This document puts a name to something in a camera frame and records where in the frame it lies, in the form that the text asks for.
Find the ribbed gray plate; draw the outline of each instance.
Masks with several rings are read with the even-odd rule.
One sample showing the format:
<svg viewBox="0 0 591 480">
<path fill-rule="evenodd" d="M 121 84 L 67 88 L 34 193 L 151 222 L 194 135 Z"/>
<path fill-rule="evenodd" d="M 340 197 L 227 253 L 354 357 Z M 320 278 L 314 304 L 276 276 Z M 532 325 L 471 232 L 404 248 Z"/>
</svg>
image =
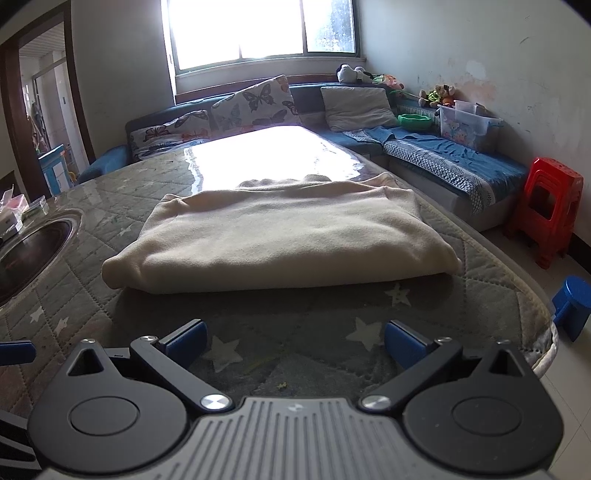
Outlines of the ribbed gray plate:
<svg viewBox="0 0 591 480">
<path fill-rule="evenodd" d="M 48 470 L 40 480 L 69 478 Z M 176 453 L 133 480 L 459 480 L 410 446 L 389 417 L 344 398 L 247 398 L 228 414 L 203 417 Z M 536 472 L 528 480 L 550 477 Z"/>
</svg>

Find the gray pillow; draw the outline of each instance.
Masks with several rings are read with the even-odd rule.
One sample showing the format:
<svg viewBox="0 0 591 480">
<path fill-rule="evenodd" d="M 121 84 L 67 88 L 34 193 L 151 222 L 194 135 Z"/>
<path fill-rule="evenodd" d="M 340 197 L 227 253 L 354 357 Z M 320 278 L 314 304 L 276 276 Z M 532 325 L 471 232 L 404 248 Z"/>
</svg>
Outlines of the gray pillow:
<svg viewBox="0 0 591 480">
<path fill-rule="evenodd" d="M 321 87 L 326 123 L 333 132 L 396 125 L 383 88 Z"/>
</svg>

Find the tiled floor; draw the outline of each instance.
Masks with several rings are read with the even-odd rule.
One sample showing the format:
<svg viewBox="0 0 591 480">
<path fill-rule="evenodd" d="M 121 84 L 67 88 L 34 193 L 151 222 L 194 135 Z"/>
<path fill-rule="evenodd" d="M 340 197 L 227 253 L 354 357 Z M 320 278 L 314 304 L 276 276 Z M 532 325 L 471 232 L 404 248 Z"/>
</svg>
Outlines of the tiled floor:
<svg viewBox="0 0 591 480">
<path fill-rule="evenodd" d="M 548 270 L 535 264 L 535 245 L 509 240 L 500 229 L 484 233 L 517 262 L 552 298 L 568 275 L 591 283 L 591 274 L 572 258 L 556 258 Z M 558 355 L 542 379 L 564 420 L 564 437 L 550 471 L 558 480 L 591 480 L 591 321 L 575 343 L 560 334 Z"/>
</svg>

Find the window sill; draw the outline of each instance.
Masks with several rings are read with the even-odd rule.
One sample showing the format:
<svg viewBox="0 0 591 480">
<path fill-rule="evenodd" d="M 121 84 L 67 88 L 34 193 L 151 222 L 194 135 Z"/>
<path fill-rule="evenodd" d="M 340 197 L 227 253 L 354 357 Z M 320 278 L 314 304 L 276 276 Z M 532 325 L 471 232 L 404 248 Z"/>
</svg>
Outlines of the window sill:
<svg viewBox="0 0 591 480">
<path fill-rule="evenodd" d="M 259 60 L 245 60 L 245 61 L 237 61 L 234 63 L 226 63 L 224 65 L 215 65 L 213 67 L 206 67 L 204 69 L 193 70 L 191 72 L 180 73 L 176 76 L 177 79 L 185 79 L 188 77 L 192 77 L 195 75 L 199 75 L 202 73 L 214 73 L 214 72 L 223 72 L 224 70 L 232 70 L 237 67 L 256 67 L 257 65 L 270 65 L 274 63 L 285 63 L 289 62 L 321 62 L 321 61 L 335 61 L 341 60 L 341 63 L 356 63 L 356 62 L 366 62 L 365 57 L 340 57 L 340 56 L 307 56 L 307 57 L 281 57 L 278 59 L 259 59 Z"/>
</svg>

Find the throw pillow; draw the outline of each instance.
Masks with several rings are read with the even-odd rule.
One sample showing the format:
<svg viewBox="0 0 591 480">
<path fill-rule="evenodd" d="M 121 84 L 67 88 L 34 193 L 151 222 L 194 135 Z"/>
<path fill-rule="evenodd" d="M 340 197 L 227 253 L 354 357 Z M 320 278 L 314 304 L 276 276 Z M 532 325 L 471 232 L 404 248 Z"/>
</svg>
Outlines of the throw pillow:
<svg viewBox="0 0 591 480">
<path fill-rule="evenodd" d="M 301 125 L 285 75 L 257 83 L 212 105 L 218 137 L 274 125 Z"/>
<path fill-rule="evenodd" d="M 180 145 L 206 142 L 212 136 L 207 110 L 185 113 L 163 125 L 141 128 L 129 135 L 131 153 L 136 160 L 145 160 Z"/>
<path fill-rule="evenodd" d="M 321 87 L 326 123 L 333 132 L 396 125 L 383 88 Z"/>
</svg>

